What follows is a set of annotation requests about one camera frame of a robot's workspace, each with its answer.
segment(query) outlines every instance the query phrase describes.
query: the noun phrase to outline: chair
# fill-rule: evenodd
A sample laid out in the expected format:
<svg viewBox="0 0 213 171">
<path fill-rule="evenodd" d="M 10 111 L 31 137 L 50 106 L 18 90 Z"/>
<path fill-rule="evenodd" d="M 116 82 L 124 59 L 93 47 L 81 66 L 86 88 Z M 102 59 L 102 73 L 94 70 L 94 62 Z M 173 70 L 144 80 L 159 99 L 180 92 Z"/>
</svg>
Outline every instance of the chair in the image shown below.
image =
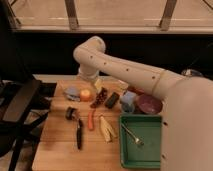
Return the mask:
<svg viewBox="0 0 213 171">
<path fill-rule="evenodd" d="M 1 105 L 3 116 L 0 121 L 0 157 L 7 154 L 15 143 L 9 171 L 15 170 L 24 140 L 39 142 L 39 137 L 30 132 L 47 118 L 47 113 L 30 124 L 25 124 L 25 121 L 33 108 L 33 102 L 37 101 L 35 99 L 38 97 L 40 86 L 41 81 L 32 79 L 20 87 L 8 105 L 8 100 Z"/>
<path fill-rule="evenodd" d="M 50 101 L 41 93 L 43 83 L 33 77 L 18 53 L 2 2 L 0 0 L 0 157 L 13 149 L 9 171 L 14 171 L 24 140 L 39 142 L 39 137 L 31 131 L 47 118 L 46 113 L 26 124 L 30 110 L 49 109 Z"/>
</svg>

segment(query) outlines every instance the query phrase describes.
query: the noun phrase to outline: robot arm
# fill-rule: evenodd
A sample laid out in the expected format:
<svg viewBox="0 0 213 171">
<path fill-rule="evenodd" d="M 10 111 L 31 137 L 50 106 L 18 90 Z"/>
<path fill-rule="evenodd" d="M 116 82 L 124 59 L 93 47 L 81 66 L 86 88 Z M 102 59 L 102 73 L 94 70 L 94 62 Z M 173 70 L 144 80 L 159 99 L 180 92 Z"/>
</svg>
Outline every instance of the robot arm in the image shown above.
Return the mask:
<svg viewBox="0 0 213 171">
<path fill-rule="evenodd" d="M 79 45 L 74 50 L 74 58 L 80 63 L 80 76 L 93 80 L 100 70 L 161 100 L 171 86 L 184 78 L 162 68 L 112 57 L 104 52 L 105 43 L 97 36 Z"/>
<path fill-rule="evenodd" d="M 74 51 L 79 73 L 93 80 L 98 70 L 164 100 L 161 170 L 212 171 L 213 83 L 104 54 L 105 44 L 92 37 Z"/>
</svg>

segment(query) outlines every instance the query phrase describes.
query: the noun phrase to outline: green object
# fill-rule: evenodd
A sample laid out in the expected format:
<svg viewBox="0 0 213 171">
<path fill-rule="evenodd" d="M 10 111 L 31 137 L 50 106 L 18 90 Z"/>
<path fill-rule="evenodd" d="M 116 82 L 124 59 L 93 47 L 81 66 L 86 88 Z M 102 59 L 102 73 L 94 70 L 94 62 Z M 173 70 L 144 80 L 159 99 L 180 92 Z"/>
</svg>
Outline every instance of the green object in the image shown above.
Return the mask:
<svg viewBox="0 0 213 171">
<path fill-rule="evenodd" d="M 121 123 L 140 138 L 144 145 L 137 146 Z M 120 155 L 124 168 L 159 169 L 161 147 L 161 116 L 125 114 L 120 116 Z"/>
</svg>

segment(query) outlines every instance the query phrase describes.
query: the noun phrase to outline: spoon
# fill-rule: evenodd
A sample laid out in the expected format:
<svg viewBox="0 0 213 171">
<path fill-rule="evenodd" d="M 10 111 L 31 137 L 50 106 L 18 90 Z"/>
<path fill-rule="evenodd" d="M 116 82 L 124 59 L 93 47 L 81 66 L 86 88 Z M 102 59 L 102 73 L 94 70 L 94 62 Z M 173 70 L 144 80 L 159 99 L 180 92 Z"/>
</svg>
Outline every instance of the spoon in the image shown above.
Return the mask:
<svg viewBox="0 0 213 171">
<path fill-rule="evenodd" d="M 135 142 L 135 144 L 136 144 L 137 146 L 144 145 L 143 141 L 142 141 L 140 138 L 136 137 L 136 136 L 132 133 L 132 131 L 130 131 L 123 123 L 121 123 L 121 126 L 122 126 L 122 128 L 124 128 L 125 131 L 130 135 L 130 137 L 133 138 L 133 140 L 134 140 L 134 142 Z"/>
</svg>

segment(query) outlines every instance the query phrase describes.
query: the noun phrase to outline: small box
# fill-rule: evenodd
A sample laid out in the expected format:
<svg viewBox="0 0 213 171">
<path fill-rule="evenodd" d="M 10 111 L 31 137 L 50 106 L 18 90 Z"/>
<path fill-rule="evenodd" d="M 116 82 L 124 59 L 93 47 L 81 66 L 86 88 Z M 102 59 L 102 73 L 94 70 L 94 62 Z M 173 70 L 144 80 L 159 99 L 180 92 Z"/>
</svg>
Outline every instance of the small box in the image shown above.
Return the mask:
<svg viewBox="0 0 213 171">
<path fill-rule="evenodd" d="M 137 146 L 122 128 L 131 130 L 144 145 Z M 161 116 L 123 114 L 119 120 L 120 158 L 124 168 L 159 169 L 161 156 Z"/>
</svg>

